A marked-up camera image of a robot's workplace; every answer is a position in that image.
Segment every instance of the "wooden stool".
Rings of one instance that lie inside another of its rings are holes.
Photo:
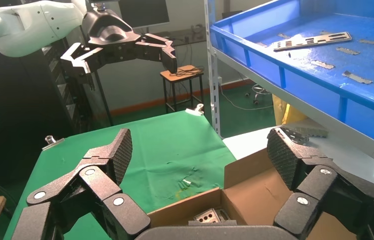
[[[160,73],[160,76],[163,78],[163,92],[165,93],[165,109],[166,113],[168,113],[168,108],[170,108],[172,111],[176,112],[176,106],[179,104],[186,103],[188,101],[191,101],[191,107],[194,108],[194,99],[196,99],[199,103],[204,104],[204,97],[203,97],[203,82],[201,79],[201,76],[203,76],[203,71],[197,69],[197,70],[192,70],[194,69],[195,66],[193,65],[186,65],[178,68],[177,73],[170,73],[169,71],[163,71]],[[198,99],[196,96],[193,95],[193,84],[191,82],[191,79],[199,77],[200,80],[200,96],[201,100]],[[176,102],[176,94],[175,94],[175,83],[179,83],[185,80],[190,80],[190,99],[186,99],[184,101]],[[172,97],[173,97],[173,105],[170,105],[168,103],[168,96],[166,93],[166,82],[168,81],[171,84],[172,88]]]

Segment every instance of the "textured fingertip pad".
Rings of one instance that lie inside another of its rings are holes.
[[[278,174],[281,176],[288,189],[293,190],[293,179],[296,173],[297,162],[299,158],[294,154],[293,150],[285,142],[291,141],[282,134],[280,128],[273,128],[268,135],[268,151],[269,159],[277,169]]]
[[[115,143],[116,151],[110,159],[113,161],[115,171],[116,179],[114,181],[117,185],[120,185],[132,158],[131,131],[127,128],[120,129],[113,142]]]

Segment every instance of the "computer monitor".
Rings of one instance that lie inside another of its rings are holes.
[[[123,21],[132,28],[169,23],[166,0],[119,0]]]

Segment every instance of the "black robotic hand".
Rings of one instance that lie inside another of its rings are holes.
[[[153,34],[139,35],[113,11],[88,11],[82,21],[87,43],[74,43],[61,57],[67,75],[81,83],[92,82],[89,75],[106,64],[133,59],[162,62],[171,73],[177,71],[172,41]]]

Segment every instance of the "silver rivet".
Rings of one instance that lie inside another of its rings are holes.
[[[309,204],[308,200],[304,197],[301,197],[301,196],[297,198],[297,202],[302,204],[302,205],[308,205]]]
[[[331,174],[331,172],[325,168],[321,168],[321,170],[319,170],[321,173],[327,175],[327,174]]]
[[[34,198],[35,199],[40,199],[43,196],[45,196],[45,192],[44,191],[40,191],[40,192],[37,192],[37,194],[35,194]]]
[[[88,170],[86,170],[85,175],[92,175],[94,173],[95,173],[94,169],[88,169]]]
[[[118,197],[118,198],[116,198],[116,199],[113,201],[113,204],[114,204],[115,206],[120,206],[120,205],[122,205],[123,202],[124,202],[123,198]]]

